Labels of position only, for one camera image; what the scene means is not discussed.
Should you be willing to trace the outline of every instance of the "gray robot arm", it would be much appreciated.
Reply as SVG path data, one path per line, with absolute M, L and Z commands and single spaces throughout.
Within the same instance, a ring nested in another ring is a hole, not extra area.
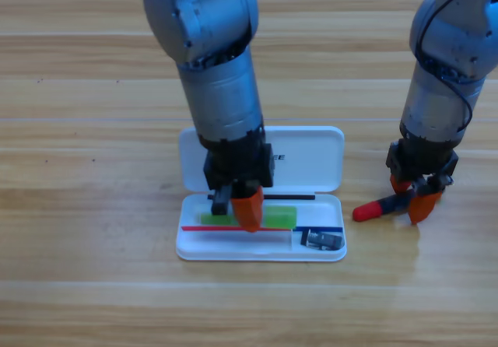
M 410 46 L 417 63 L 400 124 L 403 138 L 391 144 L 386 164 L 396 191 L 412 184 L 424 198 L 452 184 L 454 148 L 498 64 L 498 0 L 425 0 Z
M 231 198 L 239 223 L 255 231 L 261 188 L 272 186 L 274 168 L 249 47 L 258 28 L 257 0 L 144 0 L 144 6 L 154 35 L 177 64 L 208 150 L 212 212 L 226 214 Z

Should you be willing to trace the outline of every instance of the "wood grain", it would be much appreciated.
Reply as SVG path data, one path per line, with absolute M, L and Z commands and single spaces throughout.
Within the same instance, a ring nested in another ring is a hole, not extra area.
M 191 121 L 139 0 L 0 0 L 0 346 L 498 345 L 496 72 L 427 221 L 350 217 L 391 193 L 421 1 L 260 0 L 266 123 L 346 138 L 348 255 L 282 265 L 176 256 Z

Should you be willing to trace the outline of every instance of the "green eraser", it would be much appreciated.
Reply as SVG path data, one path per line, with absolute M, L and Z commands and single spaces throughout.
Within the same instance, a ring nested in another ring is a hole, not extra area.
M 210 213 L 201 214 L 202 225 L 215 225 L 215 226 L 238 226 L 233 215 L 212 215 Z
M 297 210 L 291 205 L 269 205 L 263 215 L 263 227 L 289 229 L 296 227 Z
M 269 205 L 263 210 L 264 228 L 289 229 L 296 227 L 297 210 L 291 205 Z M 214 216 L 210 213 L 201 214 L 201 224 L 211 226 L 238 226 L 233 215 Z

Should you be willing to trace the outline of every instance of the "black cable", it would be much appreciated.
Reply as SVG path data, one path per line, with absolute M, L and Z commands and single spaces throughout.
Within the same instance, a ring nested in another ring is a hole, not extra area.
M 422 50 L 422 43 L 423 43 L 423 40 L 424 40 L 424 38 L 426 36 L 427 30 L 429 29 L 430 24 L 433 22 L 433 20 L 436 18 L 436 16 L 441 11 L 443 11 L 448 5 L 450 5 L 453 1 L 454 0 L 447 0 L 443 5 L 441 5 L 434 12 L 434 14 L 427 21 L 427 24 L 424 27 L 424 29 L 422 31 L 422 34 L 420 35 L 419 40 L 417 41 L 415 54 L 416 54 L 417 60 L 419 61 L 419 63 L 422 66 L 424 66 L 424 64 L 426 62 L 426 55 L 423 53 L 423 50 Z M 430 73 L 431 73 L 431 75 L 433 75 L 434 77 L 436 77 L 439 81 L 441 81 L 445 86 L 447 86 L 453 93 L 455 93 L 458 96 L 458 98 L 460 98 L 464 102 L 465 106 L 467 107 L 467 109 L 468 109 L 468 120 L 460 128 L 458 128 L 458 131 L 463 131 L 464 129 L 466 129 L 468 127 L 468 125 L 472 121 L 472 116 L 473 116 L 472 106 L 468 102 L 467 98 L 465 98 L 465 96 L 456 87 L 454 87 L 450 82 L 446 81 L 442 76 L 440 76 L 440 75 L 438 75 L 438 74 L 436 74 L 434 72 L 430 72 Z
M 463 124 L 458 129 L 458 131 L 463 131 L 464 129 L 466 129 L 468 127 L 468 125 L 472 121 L 472 116 L 474 115 L 474 113 L 472 112 L 472 106 L 468 102 L 467 98 L 465 98 L 464 95 L 457 88 L 455 88 L 450 82 L 446 81 L 443 77 L 440 77 L 440 76 L 435 76 L 435 77 L 439 81 L 441 81 L 444 85 L 446 85 L 453 93 L 455 93 L 458 96 L 458 98 L 460 98 L 463 101 L 463 103 L 465 104 L 465 106 L 467 107 L 467 110 L 468 110 L 468 119 L 465 122 L 465 124 Z

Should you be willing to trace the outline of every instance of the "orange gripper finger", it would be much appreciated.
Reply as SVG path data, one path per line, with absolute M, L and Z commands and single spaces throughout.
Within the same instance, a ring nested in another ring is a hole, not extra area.
M 261 186 L 249 198 L 232 198 L 233 214 L 242 229 L 254 233 L 261 228 L 264 198 Z
M 414 197 L 408 206 L 408 215 L 412 225 L 418 224 L 427 219 L 433 211 L 436 202 L 443 195 L 442 192 L 426 195 L 424 197 Z
M 410 181 L 396 182 L 394 174 L 391 175 L 391 185 L 396 194 L 404 193 L 412 185 Z

